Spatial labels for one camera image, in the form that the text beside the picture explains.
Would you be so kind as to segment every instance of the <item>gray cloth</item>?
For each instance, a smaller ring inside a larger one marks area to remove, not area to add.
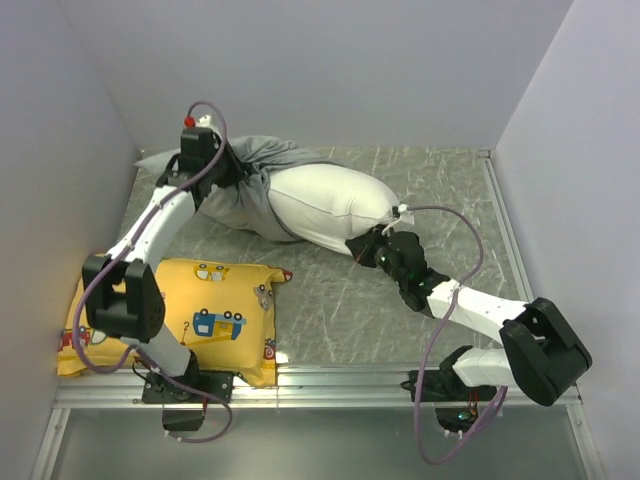
[[[229,140],[238,159],[249,165],[251,174],[239,185],[213,188],[200,206],[200,212],[239,230],[251,230],[273,242],[295,242],[300,238],[278,219],[271,208],[269,176],[277,171],[314,163],[339,165],[307,148],[276,137],[248,136]],[[136,165],[161,173],[178,150],[141,160]]]

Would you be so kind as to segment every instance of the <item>yellow cushion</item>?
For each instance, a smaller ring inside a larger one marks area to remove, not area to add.
[[[265,265],[169,259],[158,266],[156,281],[166,305],[166,325],[195,352],[202,370],[239,373],[250,385],[268,387],[276,384],[272,283],[289,281],[291,276]],[[58,349],[61,376],[85,369],[71,345],[73,313],[82,293],[79,282]],[[89,328],[84,312],[80,325],[88,357],[100,366],[116,363],[125,345]],[[130,355],[125,365],[132,363]]]

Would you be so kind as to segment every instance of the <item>blue cartoon truck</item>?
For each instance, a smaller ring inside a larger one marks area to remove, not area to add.
[[[203,308],[193,315],[193,330],[198,337],[207,337],[206,342],[236,340],[247,324],[241,313],[209,313]]]

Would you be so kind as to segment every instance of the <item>gray floor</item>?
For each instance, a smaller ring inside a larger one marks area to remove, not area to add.
[[[470,285],[516,299],[517,290],[500,235],[481,162],[472,150],[424,148],[319,148],[347,166],[372,174],[411,205],[444,204],[461,210],[479,228],[486,262]],[[146,206],[155,177],[140,172],[123,223],[123,233]],[[427,260],[442,273],[460,277],[472,268],[477,247],[456,217],[417,213],[415,231]],[[436,321],[411,312],[381,271],[311,244],[276,246],[196,215],[177,235],[168,257],[277,265],[294,279],[277,294],[278,351],[290,363],[391,363],[420,357]],[[464,344],[489,341],[464,327],[449,325],[433,362]]]

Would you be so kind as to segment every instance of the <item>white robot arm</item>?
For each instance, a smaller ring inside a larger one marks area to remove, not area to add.
[[[219,148],[223,154],[210,172],[186,191],[176,191],[206,168]],[[89,325],[142,351],[166,375],[185,385],[197,383],[197,358],[164,324],[164,302],[154,272],[175,234],[211,187],[232,186],[246,174],[242,162],[221,144],[217,133],[187,126],[181,151],[158,180],[145,212],[107,256],[89,257],[83,266],[86,288],[111,259],[128,252],[88,296]],[[165,202],[168,194],[172,197]],[[440,318],[451,306],[459,284],[428,266],[415,234],[391,231],[387,235],[380,226],[346,244],[357,263],[380,267],[395,280],[412,310]],[[115,292],[113,286],[122,281],[126,292]],[[465,287],[450,320],[482,333],[502,348],[456,350],[441,365],[438,378],[423,385],[425,401],[456,400],[468,395],[470,387],[518,386],[535,402],[551,405],[591,366],[584,345],[545,299],[526,304]]]

